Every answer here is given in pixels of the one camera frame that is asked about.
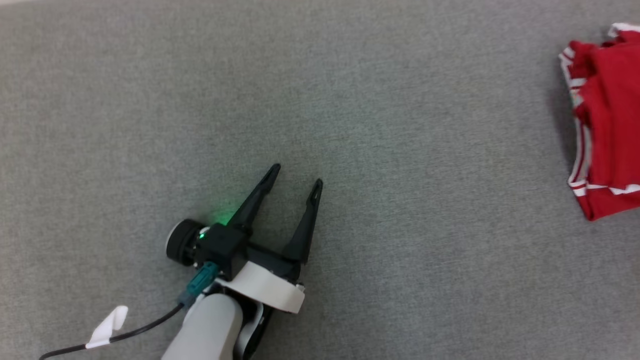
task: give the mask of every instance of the black wheel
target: black wheel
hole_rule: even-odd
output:
[[[204,227],[191,219],[179,222],[166,239],[166,256],[184,266],[193,265],[193,245]]]

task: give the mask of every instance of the robotic arm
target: robotic arm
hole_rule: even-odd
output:
[[[180,308],[188,312],[162,360],[250,359],[273,313],[296,314],[304,301],[305,288],[298,279],[307,263],[322,194],[323,182],[318,179],[300,224],[281,253],[250,243],[253,220],[279,171],[279,164],[270,168],[227,224],[206,226],[187,219],[172,229],[166,255],[195,267],[198,273],[171,313],[144,328],[111,337],[126,316],[126,307],[118,307],[88,344],[40,359],[123,340],[159,325]]]

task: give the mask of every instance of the gray fabric surface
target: gray fabric surface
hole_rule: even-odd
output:
[[[133,329],[193,274],[186,218],[283,170],[254,240],[325,187],[298,316],[256,359],[637,359],[640,211],[565,181],[557,54],[637,0],[48,0],[0,8],[0,358]],[[181,318],[60,359],[158,359]]]

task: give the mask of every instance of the red clothing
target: red clothing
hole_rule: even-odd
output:
[[[610,33],[602,47],[574,41],[560,55],[578,132],[569,185],[589,220],[640,206],[640,27]]]

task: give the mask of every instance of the teal connector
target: teal connector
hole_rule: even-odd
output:
[[[201,292],[213,284],[216,276],[218,276],[218,266],[210,261],[206,262],[193,279],[189,281],[187,289],[180,294],[178,304],[184,305],[184,309],[189,309]]]
[[[217,275],[218,266],[207,261],[187,285],[187,292],[193,296],[198,296],[202,290],[213,283]]]

